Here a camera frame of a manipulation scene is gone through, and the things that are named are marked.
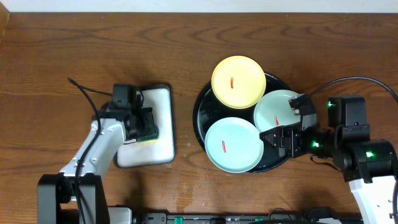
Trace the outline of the light green plate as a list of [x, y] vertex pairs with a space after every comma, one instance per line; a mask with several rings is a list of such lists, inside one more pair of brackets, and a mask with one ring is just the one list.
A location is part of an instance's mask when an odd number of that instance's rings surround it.
[[297, 95], [290, 90], [275, 90], [265, 94], [254, 109], [254, 124], [259, 132], [268, 131], [277, 126], [298, 123], [299, 115], [294, 115], [289, 98]]
[[242, 118], [223, 118], [212, 124], [205, 136], [210, 161], [226, 172], [243, 173], [254, 168], [264, 153], [255, 125]]

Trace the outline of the yellow plate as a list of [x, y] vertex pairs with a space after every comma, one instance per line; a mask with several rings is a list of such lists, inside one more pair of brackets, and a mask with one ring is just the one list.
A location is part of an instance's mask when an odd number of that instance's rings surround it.
[[253, 59], [235, 55], [223, 59], [213, 70], [211, 88], [216, 98], [233, 109], [255, 105], [266, 90], [262, 67]]

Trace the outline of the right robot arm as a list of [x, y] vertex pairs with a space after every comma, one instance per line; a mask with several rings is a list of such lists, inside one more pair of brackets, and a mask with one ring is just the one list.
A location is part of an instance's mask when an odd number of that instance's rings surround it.
[[397, 223], [397, 154], [389, 141], [370, 138], [365, 99], [329, 97], [328, 129], [319, 127], [309, 95], [293, 96], [288, 104], [300, 121], [261, 132], [264, 145], [289, 158], [331, 158], [331, 167], [349, 183], [364, 223]]

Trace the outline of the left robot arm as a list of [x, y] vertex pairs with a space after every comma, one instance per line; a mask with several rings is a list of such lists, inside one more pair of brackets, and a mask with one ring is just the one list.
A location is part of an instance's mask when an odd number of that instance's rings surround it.
[[157, 133], [152, 108], [114, 106], [95, 112], [91, 131], [73, 159], [58, 174], [37, 184], [39, 223], [135, 223], [130, 207], [108, 206], [103, 189], [117, 151], [126, 141]]

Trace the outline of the black rectangular foam tray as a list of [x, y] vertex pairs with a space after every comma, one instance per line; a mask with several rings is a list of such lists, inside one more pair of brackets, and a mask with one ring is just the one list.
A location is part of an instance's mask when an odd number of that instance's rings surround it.
[[166, 164], [175, 157], [172, 94], [168, 84], [142, 87], [144, 108], [152, 108], [157, 137], [122, 145], [115, 157], [118, 168]]

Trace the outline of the green scrubbing sponge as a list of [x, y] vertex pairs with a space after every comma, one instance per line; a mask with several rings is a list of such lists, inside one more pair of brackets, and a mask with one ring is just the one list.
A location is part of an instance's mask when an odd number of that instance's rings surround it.
[[139, 110], [140, 129], [138, 142], [152, 141], [159, 137], [159, 129], [155, 123], [153, 109], [141, 108]]

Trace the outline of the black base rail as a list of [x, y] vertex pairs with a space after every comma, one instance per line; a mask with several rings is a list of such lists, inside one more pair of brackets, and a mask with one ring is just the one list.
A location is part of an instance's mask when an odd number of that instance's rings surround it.
[[267, 214], [168, 214], [163, 212], [137, 213], [129, 207], [108, 208], [111, 223], [130, 224], [249, 224], [249, 223], [362, 223], [360, 215], [338, 215], [329, 208], [315, 208], [299, 213], [276, 208]]

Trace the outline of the light green plate front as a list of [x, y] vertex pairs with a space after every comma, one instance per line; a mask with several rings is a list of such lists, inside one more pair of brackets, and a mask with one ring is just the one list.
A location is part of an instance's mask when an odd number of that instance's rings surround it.
[[242, 118], [223, 118], [212, 124], [205, 136], [210, 161], [226, 172], [243, 173], [254, 168], [264, 153], [255, 125]]

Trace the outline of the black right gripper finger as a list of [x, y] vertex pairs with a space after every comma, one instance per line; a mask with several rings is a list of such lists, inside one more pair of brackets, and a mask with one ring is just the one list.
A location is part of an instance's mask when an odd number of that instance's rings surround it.
[[299, 129], [308, 129], [317, 124], [317, 112], [309, 95], [294, 95], [288, 99], [288, 102], [294, 116], [300, 117]]
[[279, 156], [288, 156], [290, 150], [290, 131], [286, 126], [278, 126], [259, 134], [265, 146], [271, 147]]

